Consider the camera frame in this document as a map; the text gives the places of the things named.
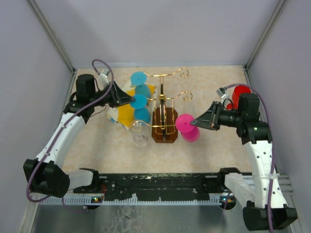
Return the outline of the red wine glass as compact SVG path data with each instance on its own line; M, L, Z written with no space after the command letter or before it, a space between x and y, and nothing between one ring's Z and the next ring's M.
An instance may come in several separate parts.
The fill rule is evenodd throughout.
M240 95L244 93L251 93L251 89L242 85L236 86L231 98L232 103L227 104L226 109L227 110L237 109Z

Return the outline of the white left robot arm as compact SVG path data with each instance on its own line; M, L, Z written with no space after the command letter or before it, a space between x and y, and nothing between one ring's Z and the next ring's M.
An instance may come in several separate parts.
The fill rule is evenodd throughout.
M81 129L87 124L95 107L108 105L117 108L134 102L134 97L118 87L115 81L96 90L96 80L91 74L78 76L76 91L66 105L61 121L44 149L35 159L28 159L23 165L27 180L26 197L34 202L30 193L43 194L46 198L53 196L62 198L69 190L85 187L94 193L101 187L98 171L81 168L66 173L62 170L73 141Z

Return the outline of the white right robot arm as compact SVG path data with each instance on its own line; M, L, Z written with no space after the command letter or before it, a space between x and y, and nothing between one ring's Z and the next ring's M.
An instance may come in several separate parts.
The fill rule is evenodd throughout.
M218 101L212 103L191 125L217 131L221 126L236 128L245 147L254 186L244 180L235 168L222 169L217 180L223 192L231 191L243 208L244 224L249 231L283 230L297 220L297 211L288 206L273 164L273 143L268 123L259 119L259 97L244 93L238 108L227 110Z

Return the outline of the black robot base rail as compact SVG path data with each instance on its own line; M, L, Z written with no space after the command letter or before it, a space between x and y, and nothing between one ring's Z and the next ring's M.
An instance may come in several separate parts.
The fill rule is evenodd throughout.
M100 200L136 203L221 204L216 195L226 193L225 175L240 173L235 167L217 173L120 173L97 174L89 186L74 189L75 194L99 194Z

